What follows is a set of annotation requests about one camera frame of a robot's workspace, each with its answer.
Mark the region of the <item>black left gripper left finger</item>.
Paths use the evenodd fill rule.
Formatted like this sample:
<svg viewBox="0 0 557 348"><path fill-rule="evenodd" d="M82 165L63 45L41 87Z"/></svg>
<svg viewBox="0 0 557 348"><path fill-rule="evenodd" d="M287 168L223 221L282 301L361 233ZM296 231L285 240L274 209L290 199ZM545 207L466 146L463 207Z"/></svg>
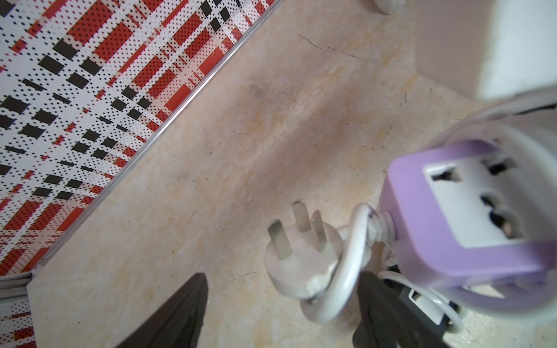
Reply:
<svg viewBox="0 0 557 348"><path fill-rule="evenodd" d="M196 347L208 300L204 273L194 274L119 347Z"/></svg>

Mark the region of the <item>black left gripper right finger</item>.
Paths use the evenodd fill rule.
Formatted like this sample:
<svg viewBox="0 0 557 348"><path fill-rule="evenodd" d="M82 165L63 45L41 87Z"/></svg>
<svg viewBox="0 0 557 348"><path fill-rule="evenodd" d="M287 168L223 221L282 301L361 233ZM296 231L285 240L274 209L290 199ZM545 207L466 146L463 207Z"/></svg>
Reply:
<svg viewBox="0 0 557 348"><path fill-rule="evenodd" d="M419 307L407 286L362 272L357 295L361 322L352 337L354 347L448 346L442 340L448 317L436 314L433 307Z"/></svg>

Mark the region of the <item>purple power strip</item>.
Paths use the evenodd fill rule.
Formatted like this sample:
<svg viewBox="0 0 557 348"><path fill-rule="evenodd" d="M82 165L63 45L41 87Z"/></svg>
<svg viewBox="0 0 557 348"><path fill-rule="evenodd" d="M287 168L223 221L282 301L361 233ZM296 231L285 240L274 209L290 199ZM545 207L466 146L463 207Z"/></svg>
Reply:
<svg viewBox="0 0 557 348"><path fill-rule="evenodd" d="M379 211L412 284L493 316L556 318L556 209L512 156L473 141L399 157Z"/></svg>

